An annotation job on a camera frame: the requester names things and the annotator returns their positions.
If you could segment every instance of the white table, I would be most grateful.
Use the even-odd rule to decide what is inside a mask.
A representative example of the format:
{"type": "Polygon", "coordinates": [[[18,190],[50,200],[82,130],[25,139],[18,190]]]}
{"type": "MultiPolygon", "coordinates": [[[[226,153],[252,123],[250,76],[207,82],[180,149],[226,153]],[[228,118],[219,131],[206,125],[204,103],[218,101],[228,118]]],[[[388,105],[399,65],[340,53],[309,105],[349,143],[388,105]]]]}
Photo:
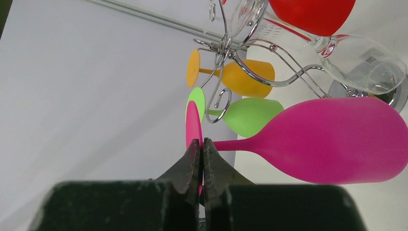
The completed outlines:
{"type": "MultiPolygon", "coordinates": [[[[374,39],[396,52],[408,63],[408,31],[402,26],[408,24],[408,1],[357,0],[350,17],[340,33],[360,34],[374,39]]],[[[306,47],[300,54],[289,50],[302,65],[319,64],[311,48],[306,47]]],[[[248,59],[270,62],[276,69],[276,80],[287,79],[293,73],[275,55],[265,49],[251,47],[248,59]]],[[[318,83],[328,90],[330,78],[319,71],[310,71],[318,83]]],[[[274,88],[267,99],[278,100],[285,108],[316,96],[301,82],[296,81],[284,88],[274,88]]],[[[408,106],[401,115],[408,121],[408,106]]],[[[262,157],[249,152],[237,152],[235,168],[255,183],[300,184],[306,183],[292,178],[270,165],[262,157]]],[[[382,183],[343,185],[354,198],[360,214],[370,231],[408,230],[408,168],[399,176],[382,183]]]]}

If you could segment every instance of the dark object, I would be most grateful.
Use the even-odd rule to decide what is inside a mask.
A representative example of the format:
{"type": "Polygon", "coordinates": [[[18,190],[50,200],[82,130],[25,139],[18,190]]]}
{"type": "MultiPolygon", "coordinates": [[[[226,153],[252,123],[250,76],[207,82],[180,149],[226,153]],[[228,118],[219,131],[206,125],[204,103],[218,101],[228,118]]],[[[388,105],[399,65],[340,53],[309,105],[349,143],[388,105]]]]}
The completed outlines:
{"type": "Polygon", "coordinates": [[[345,190],[326,185],[255,185],[208,138],[155,180],[65,182],[53,188],[33,231],[364,231],[345,190]],[[198,219],[199,186],[205,222],[198,219]]]}
{"type": "Polygon", "coordinates": [[[0,39],[6,25],[13,0],[0,0],[0,39]]]}

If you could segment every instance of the metal stand base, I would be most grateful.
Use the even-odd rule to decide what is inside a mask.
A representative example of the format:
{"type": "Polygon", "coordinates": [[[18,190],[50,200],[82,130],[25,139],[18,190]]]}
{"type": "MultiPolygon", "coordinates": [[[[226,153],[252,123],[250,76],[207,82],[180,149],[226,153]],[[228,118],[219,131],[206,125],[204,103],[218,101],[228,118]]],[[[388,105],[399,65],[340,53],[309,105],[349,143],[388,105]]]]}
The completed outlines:
{"type": "MultiPolygon", "coordinates": [[[[404,81],[402,81],[402,83],[395,90],[387,94],[375,95],[375,97],[386,102],[391,107],[393,107],[396,111],[401,112],[402,108],[404,107],[408,99],[408,80],[407,78],[404,81]]],[[[341,98],[341,97],[346,97],[347,92],[345,88],[339,82],[333,81],[329,89],[329,95],[334,98],[341,98]]]]}

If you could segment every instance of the gray wall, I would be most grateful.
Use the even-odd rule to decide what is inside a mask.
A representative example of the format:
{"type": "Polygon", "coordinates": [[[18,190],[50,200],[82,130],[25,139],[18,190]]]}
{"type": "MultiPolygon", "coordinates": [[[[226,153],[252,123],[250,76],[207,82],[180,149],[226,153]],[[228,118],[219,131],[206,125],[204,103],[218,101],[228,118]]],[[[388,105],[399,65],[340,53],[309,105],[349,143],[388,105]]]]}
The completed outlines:
{"type": "MultiPolygon", "coordinates": [[[[156,178],[177,161],[192,39],[80,0],[14,0],[0,42],[0,230],[24,230],[58,181],[156,178]]],[[[237,137],[223,121],[203,134],[237,137]]]]}

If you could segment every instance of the wine glass holder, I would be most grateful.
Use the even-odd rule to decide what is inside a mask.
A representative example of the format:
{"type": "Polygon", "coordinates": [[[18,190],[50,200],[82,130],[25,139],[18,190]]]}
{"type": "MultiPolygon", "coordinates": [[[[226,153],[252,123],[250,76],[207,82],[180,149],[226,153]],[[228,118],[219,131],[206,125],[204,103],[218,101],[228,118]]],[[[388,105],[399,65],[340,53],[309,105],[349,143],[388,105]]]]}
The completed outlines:
{"type": "MultiPolygon", "coordinates": [[[[268,6],[268,0],[255,0],[258,3],[260,2],[260,7],[259,9],[253,9],[253,8],[251,9],[251,11],[252,10],[256,11],[255,18],[253,20],[251,19],[247,20],[244,25],[246,27],[249,27],[251,30],[248,36],[246,36],[246,38],[243,40],[243,42],[240,45],[233,46],[232,45],[233,38],[230,37],[229,32],[228,32],[227,20],[226,20],[226,16],[224,13],[222,2],[221,0],[218,0],[218,1],[219,1],[220,11],[222,14],[222,20],[224,24],[224,31],[225,31],[223,38],[221,39],[220,42],[206,42],[206,41],[202,41],[198,39],[193,40],[194,42],[204,46],[204,48],[198,48],[198,51],[208,51],[208,52],[212,52],[215,54],[215,60],[214,60],[215,67],[212,73],[209,75],[209,77],[201,84],[200,88],[203,88],[208,83],[208,81],[215,75],[217,70],[220,70],[219,78],[215,86],[215,89],[211,94],[209,102],[206,104],[205,117],[208,122],[216,123],[219,120],[221,120],[231,104],[232,91],[229,88],[224,88],[218,94],[218,98],[217,98],[216,103],[214,104],[214,107],[219,108],[222,96],[224,93],[227,92],[228,100],[227,100],[226,106],[224,107],[222,113],[217,118],[211,119],[209,117],[208,110],[210,106],[212,105],[214,98],[217,95],[217,91],[218,91],[218,88],[220,86],[222,76],[223,76],[224,63],[227,59],[230,59],[236,62],[238,66],[253,80],[260,82],[262,84],[268,85],[268,86],[285,87],[285,86],[292,84],[296,80],[300,79],[319,98],[374,96],[388,103],[390,106],[395,108],[398,112],[400,112],[402,107],[405,105],[405,102],[407,101],[407,98],[408,98],[408,81],[403,81],[402,84],[398,86],[398,88],[384,95],[369,95],[366,92],[348,87],[337,81],[334,81],[329,91],[325,92],[323,88],[319,86],[319,84],[308,73],[309,70],[319,70],[319,71],[325,72],[325,69],[323,66],[319,64],[310,64],[307,66],[301,66],[293,58],[293,56],[290,53],[288,53],[284,48],[282,48],[278,44],[267,41],[267,40],[263,40],[263,39],[252,38],[255,31],[258,28],[258,25],[263,19],[263,15],[266,13],[266,9],[268,6]],[[273,81],[273,80],[265,79],[262,76],[256,74],[238,56],[239,50],[242,50],[244,48],[248,48],[251,46],[257,46],[257,47],[267,49],[271,53],[278,56],[293,71],[294,75],[284,81],[273,81]]],[[[215,12],[216,12],[215,4],[212,3],[210,5],[209,10],[210,10],[210,20],[213,21],[216,16],[215,15],[215,12]]]]}

